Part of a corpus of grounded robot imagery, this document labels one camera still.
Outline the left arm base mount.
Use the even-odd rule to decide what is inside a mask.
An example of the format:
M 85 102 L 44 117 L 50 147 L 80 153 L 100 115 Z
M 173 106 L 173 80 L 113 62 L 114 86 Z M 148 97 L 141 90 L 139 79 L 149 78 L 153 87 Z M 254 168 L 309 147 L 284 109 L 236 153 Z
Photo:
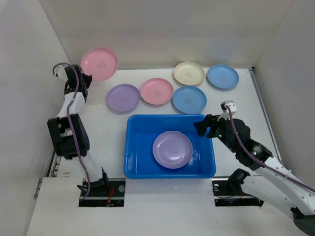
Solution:
M 82 185 L 77 186 L 80 189 L 79 207 L 123 207 L 125 203 L 125 178 L 110 178 L 108 187 L 90 188 L 88 196 L 87 183 L 83 181 Z

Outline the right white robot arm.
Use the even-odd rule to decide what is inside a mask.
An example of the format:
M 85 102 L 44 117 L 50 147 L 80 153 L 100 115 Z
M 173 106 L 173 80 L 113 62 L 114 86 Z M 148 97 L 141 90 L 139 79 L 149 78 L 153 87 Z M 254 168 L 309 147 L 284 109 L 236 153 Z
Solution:
M 207 115 L 194 127 L 201 137 L 218 138 L 242 165 L 257 174 L 254 177 L 243 169 L 235 170 L 226 181 L 231 193 L 255 196 L 287 215 L 305 234 L 315 234 L 315 190 L 286 169 L 269 149 L 253 140 L 250 128 L 242 120 L 229 114 Z

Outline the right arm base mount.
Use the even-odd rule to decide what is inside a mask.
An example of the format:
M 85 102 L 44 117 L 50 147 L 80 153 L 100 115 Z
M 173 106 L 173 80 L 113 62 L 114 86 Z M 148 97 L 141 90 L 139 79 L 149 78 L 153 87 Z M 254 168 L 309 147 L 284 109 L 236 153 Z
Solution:
M 217 207 L 261 207 L 264 201 L 246 194 L 239 185 L 230 184 L 228 178 L 213 178 L 212 190 Z

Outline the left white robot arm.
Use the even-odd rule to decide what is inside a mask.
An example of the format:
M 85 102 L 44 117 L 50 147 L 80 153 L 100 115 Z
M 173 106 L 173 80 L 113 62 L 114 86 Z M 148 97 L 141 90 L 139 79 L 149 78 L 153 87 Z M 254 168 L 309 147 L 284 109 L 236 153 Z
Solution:
M 79 116 L 87 101 L 92 76 L 84 74 L 80 66 L 69 63 L 58 63 L 52 72 L 65 79 L 62 108 L 55 118 L 47 121 L 54 152 L 82 171 L 85 181 L 79 186 L 81 190 L 95 190 L 104 195 L 110 191 L 111 183 L 90 152 L 90 140 Z

